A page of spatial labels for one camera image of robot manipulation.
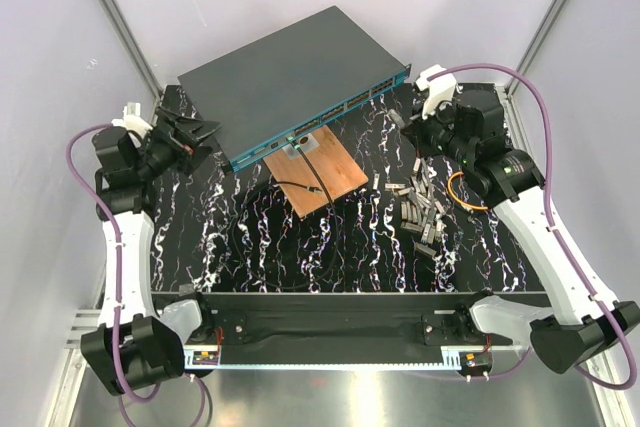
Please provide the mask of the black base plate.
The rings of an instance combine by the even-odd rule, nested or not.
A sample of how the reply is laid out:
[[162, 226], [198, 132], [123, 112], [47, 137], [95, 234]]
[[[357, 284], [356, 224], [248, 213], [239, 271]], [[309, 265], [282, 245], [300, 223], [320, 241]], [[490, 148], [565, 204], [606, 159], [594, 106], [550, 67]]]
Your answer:
[[229, 368], [426, 367], [444, 347], [510, 345], [496, 334], [461, 336], [459, 293], [207, 293]]

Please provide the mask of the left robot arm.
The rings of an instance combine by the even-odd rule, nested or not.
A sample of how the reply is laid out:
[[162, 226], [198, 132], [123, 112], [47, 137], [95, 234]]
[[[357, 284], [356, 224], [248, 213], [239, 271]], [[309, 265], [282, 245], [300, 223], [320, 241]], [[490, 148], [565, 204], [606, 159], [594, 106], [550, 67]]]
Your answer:
[[215, 333], [204, 296], [189, 292], [156, 309], [150, 260], [155, 232], [154, 182], [168, 170], [193, 173], [211, 154], [207, 142], [220, 125], [160, 108], [155, 121], [128, 104], [119, 119], [87, 129], [100, 167], [88, 183], [69, 169], [96, 203], [106, 243], [102, 308], [94, 331], [82, 335], [81, 353], [106, 390], [136, 402], [138, 390], [185, 372], [185, 347]]

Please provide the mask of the wooden board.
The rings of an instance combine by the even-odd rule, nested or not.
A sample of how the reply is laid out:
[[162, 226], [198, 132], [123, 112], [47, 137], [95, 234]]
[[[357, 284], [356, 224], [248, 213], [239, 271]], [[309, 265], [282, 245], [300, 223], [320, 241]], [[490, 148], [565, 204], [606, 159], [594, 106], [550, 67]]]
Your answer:
[[300, 152], [290, 145], [264, 158], [276, 182], [299, 218], [327, 206], [329, 201], [321, 184], [304, 161], [310, 161], [333, 201], [363, 187], [368, 177], [328, 126], [322, 126], [302, 138]]

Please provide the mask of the teal network switch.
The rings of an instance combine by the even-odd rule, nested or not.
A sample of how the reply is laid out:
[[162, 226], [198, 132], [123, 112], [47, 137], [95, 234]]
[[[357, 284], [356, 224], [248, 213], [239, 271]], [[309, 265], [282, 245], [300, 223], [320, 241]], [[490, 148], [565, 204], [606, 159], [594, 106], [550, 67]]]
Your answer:
[[178, 81], [198, 113], [219, 122], [226, 168], [239, 171], [403, 84], [410, 71], [331, 6]]

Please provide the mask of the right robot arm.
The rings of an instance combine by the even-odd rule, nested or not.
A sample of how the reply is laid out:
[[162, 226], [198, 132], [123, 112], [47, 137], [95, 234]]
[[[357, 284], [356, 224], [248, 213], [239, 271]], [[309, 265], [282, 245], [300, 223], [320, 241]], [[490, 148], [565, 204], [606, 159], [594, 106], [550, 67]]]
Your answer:
[[425, 156], [444, 155], [525, 253], [549, 299], [534, 308], [482, 291], [457, 307], [454, 331], [466, 343], [497, 334], [530, 347], [562, 374], [619, 345], [639, 325], [639, 306], [622, 301], [591, 268], [550, 196], [551, 174], [507, 144], [504, 108], [487, 90], [426, 87], [402, 132]]

